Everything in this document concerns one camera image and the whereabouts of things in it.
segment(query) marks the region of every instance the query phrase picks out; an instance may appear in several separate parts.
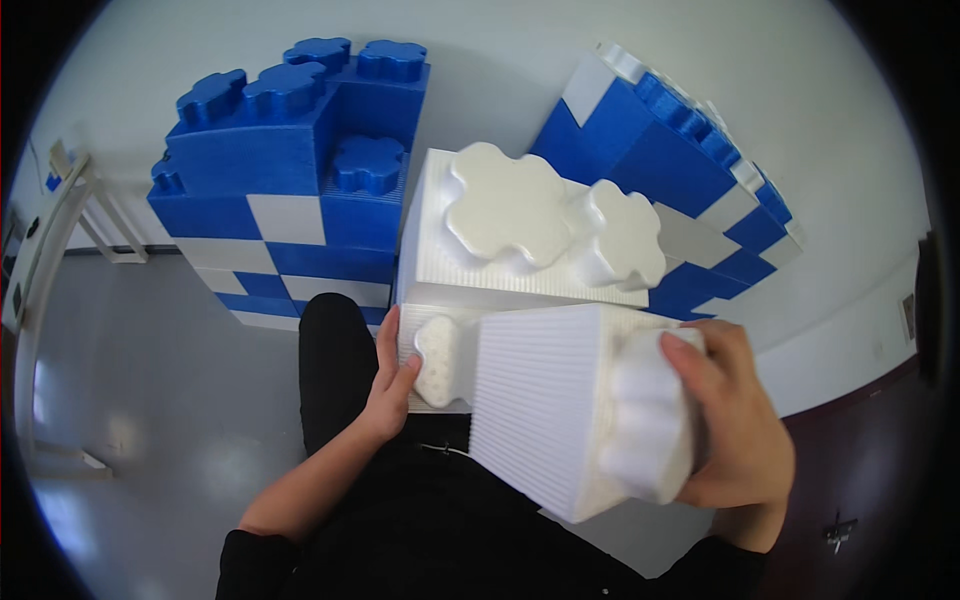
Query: black pants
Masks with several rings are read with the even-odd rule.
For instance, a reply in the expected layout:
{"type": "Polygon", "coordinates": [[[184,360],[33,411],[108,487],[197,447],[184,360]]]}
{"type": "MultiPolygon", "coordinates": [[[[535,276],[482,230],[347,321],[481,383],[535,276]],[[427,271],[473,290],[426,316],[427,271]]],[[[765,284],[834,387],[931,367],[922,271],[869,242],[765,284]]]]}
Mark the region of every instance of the black pants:
{"type": "MultiPolygon", "coordinates": [[[[376,375],[376,346],[356,303],[320,294],[300,317],[300,422],[310,456],[367,405],[376,375]]],[[[467,450],[469,415],[409,415],[389,447],[431,444],[467,450]]]]}

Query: person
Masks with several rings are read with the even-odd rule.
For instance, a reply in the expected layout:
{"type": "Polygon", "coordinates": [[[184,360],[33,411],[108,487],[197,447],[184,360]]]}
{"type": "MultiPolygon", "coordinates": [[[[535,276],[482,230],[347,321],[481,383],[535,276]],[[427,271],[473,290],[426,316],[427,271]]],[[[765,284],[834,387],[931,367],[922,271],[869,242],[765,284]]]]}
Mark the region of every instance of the person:
{"type": "Polygon", "coordinates": [[[794,448],[741,327],[684,324],[703,332],[706,355],[669,333],[660,338],[702,404],[710,437],[705,465],[677,500],[719,510],[708,537],[645,580],[451,451],[467,449],[469,416],[408,416],[420,359],[397,364],[398,320],[394,306],[374,347],[352,300],[322,294],[307,304],[300,417],[308,458],[228,533],[218,599],[752,593],[783,524],[794,448]]]}

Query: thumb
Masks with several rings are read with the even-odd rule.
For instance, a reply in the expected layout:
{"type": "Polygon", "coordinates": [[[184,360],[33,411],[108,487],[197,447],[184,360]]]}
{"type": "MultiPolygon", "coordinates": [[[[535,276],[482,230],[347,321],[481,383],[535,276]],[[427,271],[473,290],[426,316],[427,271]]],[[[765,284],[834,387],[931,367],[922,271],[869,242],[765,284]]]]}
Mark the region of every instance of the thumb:
{"type": "Polygon", "coordinates": [[[660,335],[660,350],[681,381],[706,409],[719,401],[719,390],[724,374],[709,358],[692,344],[669,331],[660,335]]]}
{"type": "Polygon", "coordinates": [[[420,358],[418,354],[411,354],[407,362],[396,371],[394,381],[390,384],[390,387],[387,388],[387,394],[402,397],[410,394],[410,390],[414,387],[414,382],[417,381],[417,374],[420,372],[422,364],[423,359],[420,358]]]}

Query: black shirt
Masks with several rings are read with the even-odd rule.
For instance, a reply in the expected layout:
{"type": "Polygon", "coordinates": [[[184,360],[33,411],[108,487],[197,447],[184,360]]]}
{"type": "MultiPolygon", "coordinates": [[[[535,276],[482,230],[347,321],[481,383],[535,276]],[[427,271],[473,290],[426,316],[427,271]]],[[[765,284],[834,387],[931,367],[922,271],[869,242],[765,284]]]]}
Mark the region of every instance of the black shirt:
{"type": "Polygon", "coordinates": [[[394,448],[303,547],[231,531],[217,598],[746,598],[765,558],[706,538],[645,580],[469,458],[394,448]]]}

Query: person's left hand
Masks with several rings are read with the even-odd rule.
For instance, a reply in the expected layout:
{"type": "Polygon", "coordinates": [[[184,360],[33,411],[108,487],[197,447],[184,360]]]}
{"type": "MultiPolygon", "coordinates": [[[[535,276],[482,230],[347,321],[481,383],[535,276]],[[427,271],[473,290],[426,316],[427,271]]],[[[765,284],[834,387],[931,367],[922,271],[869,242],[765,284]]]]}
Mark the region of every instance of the person's left hand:
{"type": "Polygon", "coordinates": [[[367,407],[356,420],[383,443],[396,437],[407,421],[407,396],[414,387],[422,363],[419,356],[412,354],[405,365],[397,367],[396,331],[399,323],[400,307],[395,304],[376,334],[376,359],[380,369],[373,378],[367,407]]]}

